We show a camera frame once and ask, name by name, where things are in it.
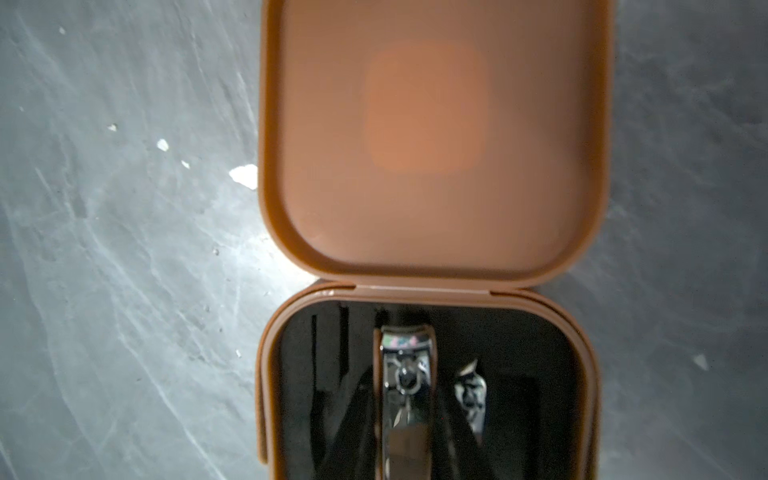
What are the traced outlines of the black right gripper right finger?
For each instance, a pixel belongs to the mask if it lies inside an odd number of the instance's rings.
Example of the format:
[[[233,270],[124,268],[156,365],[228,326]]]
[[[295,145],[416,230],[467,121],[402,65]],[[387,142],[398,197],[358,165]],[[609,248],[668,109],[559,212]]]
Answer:
[[[491,480],[495,475],[456,398],[438,386],[434,410],[434,478]]]

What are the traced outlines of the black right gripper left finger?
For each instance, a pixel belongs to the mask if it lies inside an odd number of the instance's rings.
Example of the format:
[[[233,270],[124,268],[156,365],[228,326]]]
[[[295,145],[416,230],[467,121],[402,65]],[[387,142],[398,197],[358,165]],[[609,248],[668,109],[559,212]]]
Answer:
[[[373,371],[369,368],[355,387],[330,451],[317,467],[315,479],[376,478],[376,405],[373,385]]]

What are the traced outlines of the small brown nail tool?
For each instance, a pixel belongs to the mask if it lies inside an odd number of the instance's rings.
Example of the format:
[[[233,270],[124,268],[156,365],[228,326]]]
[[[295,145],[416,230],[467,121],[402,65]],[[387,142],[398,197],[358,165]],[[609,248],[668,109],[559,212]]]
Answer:
[[[454,396],[478,444],[482,443],[487,411],[488,386],[481,375],[479,360],[474,359],[455,375]]]

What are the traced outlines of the brown nail clipper case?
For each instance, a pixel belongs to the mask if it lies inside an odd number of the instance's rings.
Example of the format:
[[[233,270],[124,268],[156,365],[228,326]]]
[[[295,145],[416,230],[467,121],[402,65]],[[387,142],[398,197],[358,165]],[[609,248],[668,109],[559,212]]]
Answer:
[[[479,360],[495,479],[594,478],[597,358],[537,287],[604,216],[612,3],[267,1],[261,31],[262,216],[316,277],[258,349],[269,477],[315,479],[376,331],[426,324],[435,398]]]

